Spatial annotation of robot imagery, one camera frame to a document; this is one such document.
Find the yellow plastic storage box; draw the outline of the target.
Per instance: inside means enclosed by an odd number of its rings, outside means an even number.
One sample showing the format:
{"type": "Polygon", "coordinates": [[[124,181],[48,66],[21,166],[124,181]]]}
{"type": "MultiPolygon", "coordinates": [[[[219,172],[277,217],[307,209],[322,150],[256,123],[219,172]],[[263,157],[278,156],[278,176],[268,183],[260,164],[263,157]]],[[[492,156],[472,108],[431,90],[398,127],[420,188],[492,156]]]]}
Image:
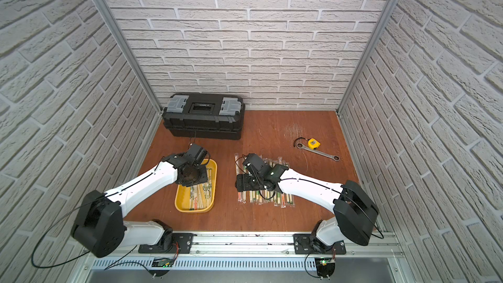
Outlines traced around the yellow plastic storage box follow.
{"type": "Polygon", "coordinates": [[[190,203],[190,187],[183,187],[183,186],[178,186],[177,188],[177,194],[176,194],[176,199],[175,199],[175,207],[178,211],[182,213],[190,213],[190,214],[200,214],[200,213],[205,213],[208,212],[212,209],[214,203],[215,203],[215,196],[216,196],[216,182],[217,182],[217,163],[213,159],[209,160],[209,164],[206,166],[207,170],[212,169],[213,174],[212,174],[212,183],[213,183],[213,196],[214,196],[214,201],[209,210],[205,211],[190,211],[189,209],[189,203],[190,203]]]}

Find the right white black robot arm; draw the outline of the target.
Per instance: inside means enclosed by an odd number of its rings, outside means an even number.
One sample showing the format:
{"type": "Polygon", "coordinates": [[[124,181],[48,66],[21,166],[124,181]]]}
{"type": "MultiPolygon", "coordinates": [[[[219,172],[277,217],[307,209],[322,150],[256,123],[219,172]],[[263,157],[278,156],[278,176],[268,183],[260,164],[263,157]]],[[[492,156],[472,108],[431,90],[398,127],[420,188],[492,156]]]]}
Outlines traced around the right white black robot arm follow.
{"type": "Polygon", "coordinates": [[[267,166],[262,176],[248,167],[247,174],[237,175],[237,191],[275,191],[294,195],[325,208],[334,214],[315,225],[310,242],[313,250],[325,252],[336,242],[348,240],[367,246],[379,215],[377,205],[360,185],[353,181],[330,183],[300,174],[284,166],[267,166]]]}

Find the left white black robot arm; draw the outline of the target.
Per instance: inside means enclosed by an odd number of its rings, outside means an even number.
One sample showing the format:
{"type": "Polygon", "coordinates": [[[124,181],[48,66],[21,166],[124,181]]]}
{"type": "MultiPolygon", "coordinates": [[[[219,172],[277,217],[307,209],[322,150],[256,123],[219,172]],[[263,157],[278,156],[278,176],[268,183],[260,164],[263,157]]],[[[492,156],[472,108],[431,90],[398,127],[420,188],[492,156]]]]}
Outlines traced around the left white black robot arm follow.
{"type": "Polygon", "coordinates": [[[207,152],[185,152],[163,157],[137,178],[106,192],[85,195],[70,235],[97,258],[118,248],[141,246],[148,252],[173,247],[172,228],[160,220],[126,221],[133,208],[171,184],[193,186],[208,181],[207,152]]]}

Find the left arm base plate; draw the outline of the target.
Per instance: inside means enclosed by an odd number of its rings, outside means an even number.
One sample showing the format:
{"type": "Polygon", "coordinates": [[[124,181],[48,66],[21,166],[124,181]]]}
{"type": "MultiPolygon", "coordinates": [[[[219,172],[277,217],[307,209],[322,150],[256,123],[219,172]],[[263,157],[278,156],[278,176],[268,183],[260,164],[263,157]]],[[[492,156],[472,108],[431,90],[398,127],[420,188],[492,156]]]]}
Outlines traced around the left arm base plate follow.
{"type": "Polygon", "coordinates": [[[189,254],[191,251],[194,233],[169,233],[164,235],[155,245],[140,245],[140,254],[189,254]]]}

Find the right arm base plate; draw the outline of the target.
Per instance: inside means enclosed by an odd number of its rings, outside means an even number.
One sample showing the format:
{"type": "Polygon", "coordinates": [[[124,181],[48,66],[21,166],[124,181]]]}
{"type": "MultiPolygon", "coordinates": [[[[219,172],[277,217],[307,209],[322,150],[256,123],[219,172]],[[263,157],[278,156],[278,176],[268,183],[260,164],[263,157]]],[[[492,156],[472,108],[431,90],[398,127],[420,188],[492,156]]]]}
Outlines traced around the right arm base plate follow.
{"type": "Polygon", "coordinates": [[[296,233],[293,234],[293,247],[295,254],[335,254],[345,255],[347,253],[344,241],[335,242],[333,245],[328,246],[311,234],[296,233]]]}

